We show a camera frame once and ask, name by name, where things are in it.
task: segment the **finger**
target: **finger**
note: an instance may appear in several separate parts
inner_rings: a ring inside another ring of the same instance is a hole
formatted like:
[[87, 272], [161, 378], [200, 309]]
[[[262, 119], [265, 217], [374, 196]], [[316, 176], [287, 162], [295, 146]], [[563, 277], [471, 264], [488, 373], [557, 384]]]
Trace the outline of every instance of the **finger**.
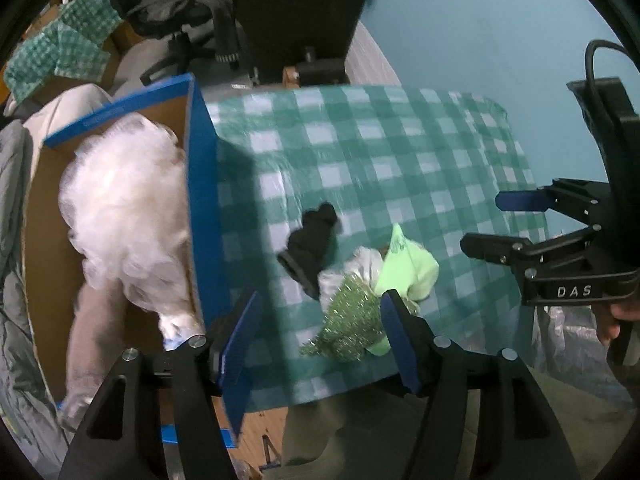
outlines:
[[611, 313], [616, 319], [622, 321], [640, 320], [640, 301], [631, 300], [611, 305]]
[[591, 305], [591, 310], [596, 317], [596, 335], [603, 345], [608, 345], [612, 339], [620, 335], [620, 324], [613, 317], [608, 305]]

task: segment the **green checkered cloth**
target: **green checkered cloth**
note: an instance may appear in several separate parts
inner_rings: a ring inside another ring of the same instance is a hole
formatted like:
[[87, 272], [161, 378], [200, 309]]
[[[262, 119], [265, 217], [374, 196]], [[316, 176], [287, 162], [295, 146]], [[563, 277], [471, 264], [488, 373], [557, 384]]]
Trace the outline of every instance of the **green checkered cloth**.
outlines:
[[328, 264], [388, 244], [394, 222], [440, 264], [420, 313], [435, 333], [475, 350], [508, 346], [520, 306], [513, 275], [467, 258], [465, 232], [546, 238], [543, 214], [505, 213], [500, 190], [533, 189], [503, 108], [478, 96], [382, 86], [251, 94], [208, 105], [220, 138], [219, 201], [232, 292], [262, 295], [265, 314], [246, 364], [250, 410], [309, 402], [397, 372], [391, 353], [354, 363], [300, 355], [322, 326], [276, 260], [302, 212], [338, 212]]
[[102, 44], [122, 22], [109, 0], [72, 0], [15, 51], [4, 82], [20, 104], [52, 75], [99, 82], [110, 54]]

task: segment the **silver bolt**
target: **silver bolt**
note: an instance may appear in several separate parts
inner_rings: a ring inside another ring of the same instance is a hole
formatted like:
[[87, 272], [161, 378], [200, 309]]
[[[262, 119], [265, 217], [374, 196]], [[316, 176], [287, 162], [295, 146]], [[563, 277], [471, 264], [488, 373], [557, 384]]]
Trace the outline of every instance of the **silver bolt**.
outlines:
[[200, 348], [207, 342], [207, 338], [203, 335], [194, 335], [189, 338], [189, 346], [191, 348]]
[[451, 346], [451, 339], [445, 335], [437, 335], [433, 338], [433, 344], [438, 348], [449, 348]]
[[515, 361], [518, 358], [518, 353], [511, 348], [502, 349], [501, 354], [502, 354], [502, 357], [507, 359], [507, 361]]
[[140, 352], [138, 352], [137, 349], [135, 348], [127, 348], [123, 353], [122, 353], [122, 358], [125, 361], [133, 361], [133, 359], [135, 359], [136, 357], [138, 357], [138, 355], [140, 355]]

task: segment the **neon green cloth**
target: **neon green cloth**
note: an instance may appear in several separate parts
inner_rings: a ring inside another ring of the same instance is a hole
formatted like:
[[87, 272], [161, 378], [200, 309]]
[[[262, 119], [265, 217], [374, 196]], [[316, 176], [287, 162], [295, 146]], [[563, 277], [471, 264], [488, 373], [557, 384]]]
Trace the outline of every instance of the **neon green cloth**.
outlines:
[[[395, 289], [402, 298], [420, 301], [426, 298], [438, 279], [440, 266], [431, 253], [404, 236], [399, 224], [394, 224], [389, 250], [373, 291], [382, 296]], [[389, 340], [384, 336], [367, 350], [382, 356], [389, 352]]]

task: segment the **crumpled white fabric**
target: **crumpled white fabric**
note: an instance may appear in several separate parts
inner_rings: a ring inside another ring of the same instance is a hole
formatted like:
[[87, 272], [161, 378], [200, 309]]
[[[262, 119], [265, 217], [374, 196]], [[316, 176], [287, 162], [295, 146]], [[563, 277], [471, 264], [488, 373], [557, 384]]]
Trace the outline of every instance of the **crumpled white fabric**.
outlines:
[[334, 300], [335, 293], [347, 274], [358, 276], [364, 283], [373, 288], [378, 282], [382, 269], [382, 255], [377, 249], [358, 247], [353, 251], [353, 258], [344, 263], [342, 270], [326, 269], [318, 274], [320, 287], [320, 306], [326, 312]]
[[165, 349], [204, 334], [185, 270], [189, 238], [184, 151], [166, 127], [132, 113], [76, 150], [60, 181], [69, 240], [89, 286], [122, 280], [127, 299], [157, 312]]

